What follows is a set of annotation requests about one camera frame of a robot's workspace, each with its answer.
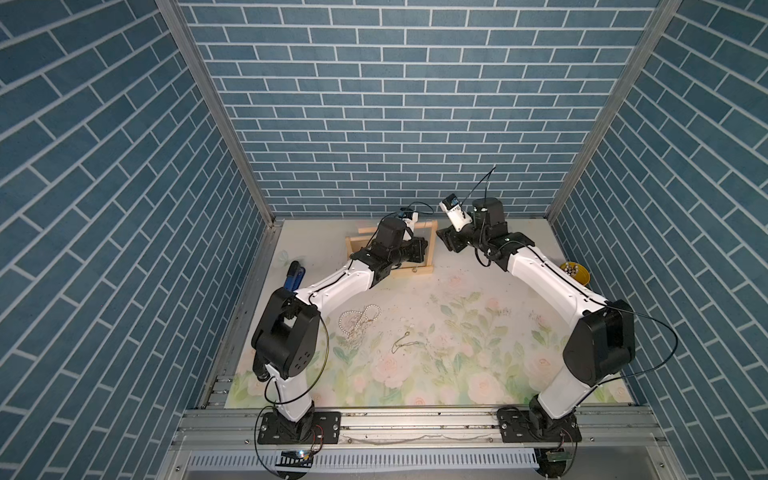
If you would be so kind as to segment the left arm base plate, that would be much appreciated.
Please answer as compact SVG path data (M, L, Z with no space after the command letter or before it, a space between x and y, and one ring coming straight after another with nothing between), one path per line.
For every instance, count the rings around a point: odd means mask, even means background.
M339 441L341 413L310 410L297 422L279 412L267 411L261 416L256 442L259 445L332 444Z

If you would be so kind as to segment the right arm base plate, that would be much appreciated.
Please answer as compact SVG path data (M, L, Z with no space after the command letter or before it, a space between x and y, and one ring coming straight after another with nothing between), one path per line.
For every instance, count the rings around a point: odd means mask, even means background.
M506 406L499 408L496 416L504 443L582 441L574 412L563 418L553 419L543 410L531 412L528 409Z

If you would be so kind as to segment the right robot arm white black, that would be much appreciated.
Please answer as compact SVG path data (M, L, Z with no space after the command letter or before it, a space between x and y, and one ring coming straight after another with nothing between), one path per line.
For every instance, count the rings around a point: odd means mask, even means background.
M470 247L490 265L524 282L561 316L569 337L564 366L529 403L531 422L541 428L573 413L601 382L613 380L635 358L634 311L623 300L609 301L568 277L528 236L511 232L503 205L482 198L465 210L454 194L439 203L450 225L437 232L446 248Z

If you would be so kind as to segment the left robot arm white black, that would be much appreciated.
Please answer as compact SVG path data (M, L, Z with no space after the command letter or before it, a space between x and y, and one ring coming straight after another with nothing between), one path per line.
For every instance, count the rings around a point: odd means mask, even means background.
M279 419L299 426L314 414L314 385L305 370L315 354L318 333L328 330L323 316L375 287L393 268L426 260L428 241L415 235L417 223L418 212L412 209L387 215L338 271L307 287L280 287L271 294L251 338L252 372L258 381L274 383L277 398L267 403Z

